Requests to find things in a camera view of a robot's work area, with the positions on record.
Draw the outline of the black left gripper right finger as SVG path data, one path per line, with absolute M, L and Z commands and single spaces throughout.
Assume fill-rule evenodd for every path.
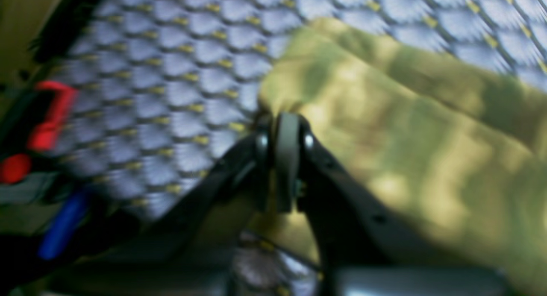
M 306 214 L 320 254 L 321 296 L 507 296 L 498 271 L 460 261 L 394 215 L 297 117 Z

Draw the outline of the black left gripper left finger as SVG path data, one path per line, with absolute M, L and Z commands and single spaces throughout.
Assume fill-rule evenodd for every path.
M 293 210 L 300 117 L 265 116 L 162 218 L 55 273 L 51 296 L 258 296 L 286 290 L 279 251 L 249 226 Z

